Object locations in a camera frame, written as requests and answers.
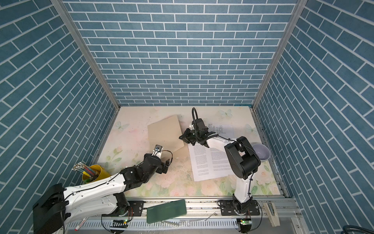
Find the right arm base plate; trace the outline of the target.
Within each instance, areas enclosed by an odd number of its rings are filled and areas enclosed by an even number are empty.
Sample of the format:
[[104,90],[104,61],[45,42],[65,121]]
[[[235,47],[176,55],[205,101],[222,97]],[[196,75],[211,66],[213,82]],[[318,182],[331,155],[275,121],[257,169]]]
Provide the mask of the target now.
[[240,203],[238,200],[220,199],[217,201],[222,216],[234,215],[260,215],[260,208],[256,200],[248,200],[245,203]]

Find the beige paper folder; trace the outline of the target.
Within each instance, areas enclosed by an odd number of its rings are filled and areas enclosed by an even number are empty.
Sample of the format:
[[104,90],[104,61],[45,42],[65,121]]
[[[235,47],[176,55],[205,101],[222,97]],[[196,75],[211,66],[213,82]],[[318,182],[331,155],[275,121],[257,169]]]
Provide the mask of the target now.
[[176,152],[185,146],[185,143],[179,139],[182,135],[180,123],[177,115],[172,115],[161,121],[148,125],[148,140],[153,150],[157,145],[162,146],[161,153],[157,155],[164,157],[164,154],[176,156]]

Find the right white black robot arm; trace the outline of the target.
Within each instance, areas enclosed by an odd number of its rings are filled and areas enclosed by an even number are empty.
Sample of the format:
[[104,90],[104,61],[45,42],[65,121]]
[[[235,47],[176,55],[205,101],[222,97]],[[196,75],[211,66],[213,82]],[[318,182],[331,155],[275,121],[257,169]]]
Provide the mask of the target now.
[[231,169],[237,176],[234,200],[239,204],[245,204],[251,200],[250,183],[252,176],[258,171],[261,161],[246,137],[221,136],[211,132],[202,119],[196,119],[192,121],[192,125],[184,131],[179,139],[187,144],[198,143],[206,148],[214,148],[226,153]]

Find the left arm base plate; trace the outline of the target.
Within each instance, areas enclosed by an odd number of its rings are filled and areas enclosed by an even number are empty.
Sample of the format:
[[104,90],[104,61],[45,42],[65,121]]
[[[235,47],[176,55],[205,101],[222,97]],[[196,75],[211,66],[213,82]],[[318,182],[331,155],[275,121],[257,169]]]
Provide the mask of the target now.
[[141,216],[144,208],[144,201],[131,200],[128,205],[121,205],[116,211],[116,216],[125,216],[128,218]]

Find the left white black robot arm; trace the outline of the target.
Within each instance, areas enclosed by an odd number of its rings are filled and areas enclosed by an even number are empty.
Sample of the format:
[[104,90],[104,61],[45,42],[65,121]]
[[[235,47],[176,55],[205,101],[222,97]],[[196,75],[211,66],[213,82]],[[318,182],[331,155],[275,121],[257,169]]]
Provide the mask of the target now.
[[135,166],[96,182],[49,187],[33,205],[35,234],[53,234],[68,223],[95,215],[126,214],[129,203],[124,193],[147,183],[155,173],[167,173],[172,159],[161,161],[161,153],[145,154]]

